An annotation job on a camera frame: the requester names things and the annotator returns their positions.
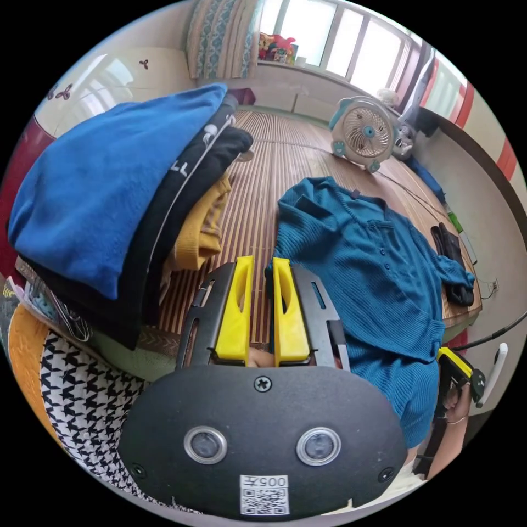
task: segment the patterned curtain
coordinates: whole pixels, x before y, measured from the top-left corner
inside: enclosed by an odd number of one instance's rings
[[[187,37],[192,79],[254,76],[264,0],[198,0]]]

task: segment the window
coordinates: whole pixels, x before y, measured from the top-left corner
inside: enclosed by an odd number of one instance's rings
[[[409,49],[422,40],[400,24],[344,0],[265,0],[261,31],[295,38],[306,67],[372,95],[396,89]]]
[[[341,77],[347,75],[363,20],[364,16],[357,11],[344,10],[329,56],[328,71]]]
[[[289,0],[280,34],[294,37],[298,56],[320,66],[337,5],[319,0]]]
[[[397,35],[370,20],[351,83],[373,94],[388,87],[401,43]]]
[[[282,7],[282,0],[265,0],[262,10],[262,22],[260,22],[260,31],[262,33],[266,35],[274,34],[274,26],[280,7]]]
[[[439,51],[435,51],[435,56],[439,59],[450,73],[463,85],[467,86],[467,78]]]

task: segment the qr code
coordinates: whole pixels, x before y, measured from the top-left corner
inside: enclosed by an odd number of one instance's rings
[[[240,476],[240,511],[249,516],[289,514],[287,476]]]

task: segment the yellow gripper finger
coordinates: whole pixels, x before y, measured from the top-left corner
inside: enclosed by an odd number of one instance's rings
[[[304,319],[289,260],[273,258],[274,365],[309,358]]]
[[[253,270],[253,256],[237,259],[216,343],[220,361],[249,364]]]

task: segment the black and white patterned cloth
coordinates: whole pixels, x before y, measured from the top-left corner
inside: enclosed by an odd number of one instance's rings
[[[53,332],[44,343],[40,382],[49,420],[68,454],[118,489],[164,506],[139,489],[117,451],[128,411],[149,383],[98,362]],[[175,503],[172,508],[197,512]]]

